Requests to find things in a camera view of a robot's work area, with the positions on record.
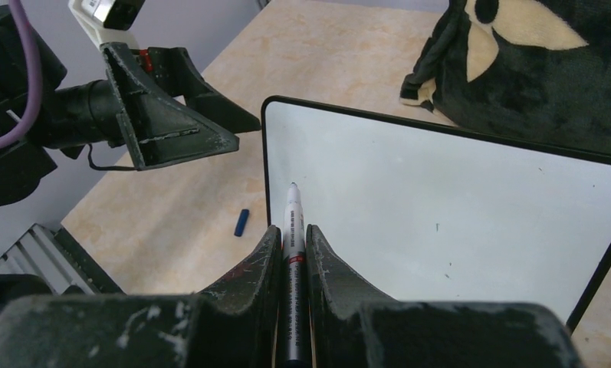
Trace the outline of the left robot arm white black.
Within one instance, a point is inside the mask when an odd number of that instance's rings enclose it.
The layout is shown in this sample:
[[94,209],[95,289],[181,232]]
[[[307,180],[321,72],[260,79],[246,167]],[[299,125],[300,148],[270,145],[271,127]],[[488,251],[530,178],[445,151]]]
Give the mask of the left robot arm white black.
[[124,146],[133,171],[239,148],[259,119],[208,84],[185,48],[141,48],[130,27],[140,1],[71,1],[101,53],[106,78],[61,88],[67,70],[20,1],[0,5],[0,207],[30,196],[56,169],[105,142]]

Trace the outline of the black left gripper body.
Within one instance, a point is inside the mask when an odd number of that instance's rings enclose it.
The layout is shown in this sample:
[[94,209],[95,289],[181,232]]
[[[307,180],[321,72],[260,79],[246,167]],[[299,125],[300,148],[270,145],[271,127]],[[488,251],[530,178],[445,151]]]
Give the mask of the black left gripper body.
[[124,43],[106,43],[100,52],[117,102],[120,134],[137,170],[159,169],[194,159],[194,134],[187,107],[158,87]]

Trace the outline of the white marker pen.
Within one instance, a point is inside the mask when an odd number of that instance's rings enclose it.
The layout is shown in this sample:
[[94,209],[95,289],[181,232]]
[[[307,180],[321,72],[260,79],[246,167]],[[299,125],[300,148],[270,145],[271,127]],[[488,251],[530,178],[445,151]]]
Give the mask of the white marker pen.
[[275,366],[312,367],[306,232],[301,192],[294,182],[287,190],[281,235],[281,287]]

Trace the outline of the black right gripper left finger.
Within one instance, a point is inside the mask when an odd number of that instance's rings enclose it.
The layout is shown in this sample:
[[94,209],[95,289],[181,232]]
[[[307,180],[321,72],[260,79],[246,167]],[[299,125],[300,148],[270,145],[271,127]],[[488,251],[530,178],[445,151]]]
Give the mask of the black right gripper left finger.
[[33,294],[0,313],[0,367],[269,367],[280,232],[190,294]]

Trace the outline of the small black-framed whiteboard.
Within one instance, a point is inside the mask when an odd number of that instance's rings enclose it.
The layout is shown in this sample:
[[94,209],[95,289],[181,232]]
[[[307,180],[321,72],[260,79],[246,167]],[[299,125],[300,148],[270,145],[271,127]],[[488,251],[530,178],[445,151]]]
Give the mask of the small black-framed whiteboard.
[[287,190],[401,301],[540,304],[575,329],[611,267],[611,156],[292,97],[261,108],[268,223]]

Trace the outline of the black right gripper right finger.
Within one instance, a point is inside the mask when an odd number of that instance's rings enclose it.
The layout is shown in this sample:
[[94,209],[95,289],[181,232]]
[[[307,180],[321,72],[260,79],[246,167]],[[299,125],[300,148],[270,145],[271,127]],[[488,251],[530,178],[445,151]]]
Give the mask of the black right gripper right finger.
[[528,303],[397,301],[306,233],[314,354],[319,367],[579,367],[570,335]]

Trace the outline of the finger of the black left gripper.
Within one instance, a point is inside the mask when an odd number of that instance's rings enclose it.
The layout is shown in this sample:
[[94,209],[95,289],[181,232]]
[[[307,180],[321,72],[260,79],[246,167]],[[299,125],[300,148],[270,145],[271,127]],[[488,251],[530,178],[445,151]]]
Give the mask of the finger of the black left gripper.
[[233,134],[261,129],[254,114],[205,81],[185,48],[157,49],[157,84],[171,97],[182,96],[187,107]]
[[239,148],[241,108],[198,72],[185,48],[105,43],[103,140],[126,146],[137,170],[158,169]]

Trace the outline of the blue marker cap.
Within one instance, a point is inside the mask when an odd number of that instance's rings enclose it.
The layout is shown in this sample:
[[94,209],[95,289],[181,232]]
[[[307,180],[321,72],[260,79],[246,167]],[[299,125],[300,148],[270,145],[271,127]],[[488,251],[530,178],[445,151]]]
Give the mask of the blue marker cap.
[[236,222],[236,226],[235,226],[235,230],[234,230],[234,236],[235,237],[242,237],[245,231],[245,226],[248,222],[248,218],[250,215],[250,210],[249,209],[242,209],[240,211],[238,220]]

